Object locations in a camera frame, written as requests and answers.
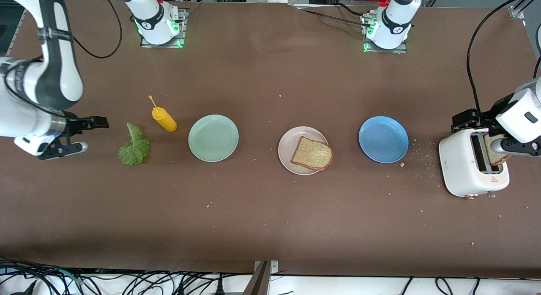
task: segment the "brown tabletop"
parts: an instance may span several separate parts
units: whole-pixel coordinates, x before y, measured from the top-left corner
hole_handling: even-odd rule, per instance
[[[114,48],[107,2],[67,4],[88,49]],[[276,259],[291,274],[540,276],[541,162],[515,156],[496,199],[464,200],[446,191],[438,161],[451,117],[474,105],[466,49],[489,10],[421,8],[408,53],[393,55],[363,52],[354,25],[284,4],[203,3],[183,49],[141,49],[127,7],[115,6],[122,46],[106,60],[75,46],[85,96],[70,108],[106,116],[110,129],[75,137],[90,149],[53,161],[0,139],[0,254],[88,268],[249,272],[253,260]],[[27,16],[11,55],[39,53]],[[472,53],[483,109],[531,79],[534,64],[522,21],[497,13]],[[151,118],[149,94],[176,132]],[[223,162],[188,148],[190,127],[208,114],[240,132]],[[404,167],[361,152],[359,127],[375,115],[408,131]],[[126,122],[151,141],[135,167],[116,155]],[[278,141],[296,126],[324,133],[328,170],[297,176],[280,164]]]

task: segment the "green lettuce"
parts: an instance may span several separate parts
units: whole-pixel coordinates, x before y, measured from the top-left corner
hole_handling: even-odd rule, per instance
[[[143,162],[143,158],[150,151],[150,142],[143,139],[143,132],[139,127],[126,123],[130,131],[130,141],[118,150],[118,158],[126,165],[137,165]]]

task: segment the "metal mounting plate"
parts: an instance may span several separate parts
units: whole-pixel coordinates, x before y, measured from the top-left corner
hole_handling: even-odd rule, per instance
[[[254,264],[254,272],[257,270],[257,267],[259,266],[259,263],[261,263],[261,260],[257,260]],[[276,274],[278,272],[278,260],[271,260],[270,261],[270,273]]]

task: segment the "whole wheat bread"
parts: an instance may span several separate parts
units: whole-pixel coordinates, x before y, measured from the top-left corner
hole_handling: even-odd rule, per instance
[[[332,149],[324,143],[301,137],[291,162],[313,170],[325,170],[333,160]]]
[[[492,143],[495,139],[503,139],[503,138],[504,138],[504,135],[502,134],[495,135],[494,137],[489,137],[488,134],[483,135],[483,139],[485,140],[486,153],[489,156],[489,162],[491,166],[501,165],[511,157],[510,154],[495,153],[492,150],[492,148],[490,148],[490,143]]]

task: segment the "mustard bottle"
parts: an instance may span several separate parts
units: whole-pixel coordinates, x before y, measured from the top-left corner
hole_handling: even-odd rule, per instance
[[[154,102],[154,99],[152,99],[152,96],[149,95],[148,98],[152,101],[154,104],[154,108],[152,108],[152,118],[158,122],[166,131],[173,132],[177,128],[177,124],[174,119],[166,112],[164,108],[156,106],[156,103]]]

